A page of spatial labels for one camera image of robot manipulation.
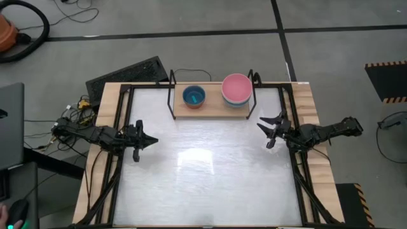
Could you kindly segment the orange vacuum cleaner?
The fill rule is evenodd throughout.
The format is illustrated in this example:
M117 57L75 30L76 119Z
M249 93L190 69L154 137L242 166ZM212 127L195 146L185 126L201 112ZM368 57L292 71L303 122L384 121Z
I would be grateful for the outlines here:
M17 28L0 14L0 52L5 52L16 44Z

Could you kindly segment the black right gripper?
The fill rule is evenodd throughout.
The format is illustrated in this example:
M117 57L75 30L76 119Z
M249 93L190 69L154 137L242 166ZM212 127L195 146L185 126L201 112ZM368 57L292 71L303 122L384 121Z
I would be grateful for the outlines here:
M283 138L283 135L288 133L291 128L291 122L287 118L287 111L281 111L275 118L260 117L259 119L267 124L276 125L274 128L269 128L260 123L257 124L266 134L267 138L269 138L269 142L266 145L268 149L272 149L275 146L277 137Z

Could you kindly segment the large pink bowl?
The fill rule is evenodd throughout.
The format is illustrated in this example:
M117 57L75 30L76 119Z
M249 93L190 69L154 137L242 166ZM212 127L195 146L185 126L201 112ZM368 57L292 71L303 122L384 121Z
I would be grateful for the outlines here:
M230 74L221 84L221 93L233 101L243 101L252 93L252 81L240 73Z

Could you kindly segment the grey-blue bowl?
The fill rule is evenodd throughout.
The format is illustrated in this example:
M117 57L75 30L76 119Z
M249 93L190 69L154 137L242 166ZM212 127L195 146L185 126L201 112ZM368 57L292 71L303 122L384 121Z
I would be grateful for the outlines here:
M241 107L243 107L245 105L248 105L248 101L244 101L244 102L241 102L241 103L234 103L234 102L230 102L228 100L224 100L224 102L225 102L226 105L228 105L228 106L230 106L232 108L241 108Z

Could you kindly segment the person's hand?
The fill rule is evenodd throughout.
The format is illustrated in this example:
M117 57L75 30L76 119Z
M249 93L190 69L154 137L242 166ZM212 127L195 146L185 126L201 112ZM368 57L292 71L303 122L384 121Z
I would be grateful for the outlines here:
M8 210L7 207L0 203L0 229L21 229L24 222L18 220L13 226L7 224L8 220Z

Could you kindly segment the small grey device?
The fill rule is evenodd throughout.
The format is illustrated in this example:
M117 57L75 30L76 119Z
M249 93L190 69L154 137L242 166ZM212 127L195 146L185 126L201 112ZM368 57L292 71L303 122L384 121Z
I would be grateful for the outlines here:
M384 120L378 122L378 128L380 129L388 129L396 125L400 125L402 121L400 120Z

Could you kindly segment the black computer mouse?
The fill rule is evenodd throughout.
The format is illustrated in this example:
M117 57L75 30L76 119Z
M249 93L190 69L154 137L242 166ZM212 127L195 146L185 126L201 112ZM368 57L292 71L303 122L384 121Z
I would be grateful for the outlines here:
M9 208L6 229L15 229L15 224L18 221L25 223L29 209L29 202L26 199L20 199L14 202Z

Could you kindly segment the black metal table frame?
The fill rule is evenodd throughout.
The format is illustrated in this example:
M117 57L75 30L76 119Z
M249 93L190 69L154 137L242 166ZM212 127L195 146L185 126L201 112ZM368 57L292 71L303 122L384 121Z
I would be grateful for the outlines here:
M300 123L318 123L308 83L267 82L255 90L249 118L173 117L174 91L135 83L132 102L123 83L108 83L98 125L144 122L158 142L134 162L125 152L118 191L109 194L102 222L114 226L301 225L312 221L308 197L298 198L283 141L266 149L259 118L296 105Z

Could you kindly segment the black mat with hazard stripes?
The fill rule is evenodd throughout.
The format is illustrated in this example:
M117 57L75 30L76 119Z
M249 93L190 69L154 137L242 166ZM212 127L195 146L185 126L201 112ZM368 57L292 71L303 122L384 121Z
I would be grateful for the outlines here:
M336 184L345 223L351 226L374 228L366 198L359 183Z
M364 69L383 103L407 102L407 61L366 64Z

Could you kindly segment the wooden shelf with black frame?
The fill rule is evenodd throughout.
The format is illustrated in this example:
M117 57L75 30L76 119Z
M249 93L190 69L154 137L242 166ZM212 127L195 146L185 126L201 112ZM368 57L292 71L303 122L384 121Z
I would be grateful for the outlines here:
M256 93L255 88L262 85L260 75L254 73L252 70L246 75L252 81L252 96L248 101L248 105L241 108L232 108L225 104L221 93L220 81L207 81L207 82L177 82L175 79L174 71L170 72L169 88L174 91L168 92L167 101L174 101L168 107L174 119L176 118L230 118L230 117L244 117L249 118L254 108L256 107ZM202 107L198 109L189 109L185 106L183 101L183 90L190 85L201 86L206 92L206 99Z

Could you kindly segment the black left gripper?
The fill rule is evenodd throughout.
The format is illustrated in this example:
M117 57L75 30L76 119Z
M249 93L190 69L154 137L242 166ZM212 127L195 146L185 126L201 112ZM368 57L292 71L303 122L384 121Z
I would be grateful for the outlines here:
M128 144L134 148L132 155L134 162L139 162L140 160L140 149L147 148L148 146L158 142L157 138L143 133L142 120L137 120L135 125L129 125L126 130L126 135Z

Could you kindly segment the black perforated panel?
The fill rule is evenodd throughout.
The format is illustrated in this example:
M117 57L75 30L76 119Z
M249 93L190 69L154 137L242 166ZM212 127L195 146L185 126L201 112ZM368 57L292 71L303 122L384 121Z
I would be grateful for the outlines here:
M158 56L121 68L85 83L92 109L99 110L106 83L166 82L169 77Z

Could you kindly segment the blue translucent bowl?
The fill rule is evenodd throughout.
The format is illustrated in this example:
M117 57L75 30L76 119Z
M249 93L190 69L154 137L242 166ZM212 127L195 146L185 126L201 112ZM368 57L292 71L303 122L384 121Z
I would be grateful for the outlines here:
M206 92L205 90L198 85L190 85L183 90L183 101L189 103L199 103L201 101L205 102Z

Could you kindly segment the grey laptop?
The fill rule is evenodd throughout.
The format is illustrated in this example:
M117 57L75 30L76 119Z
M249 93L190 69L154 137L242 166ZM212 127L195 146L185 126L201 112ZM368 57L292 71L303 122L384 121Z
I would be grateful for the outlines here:
M0 170L22 163L24 155L24 84L0 88Z

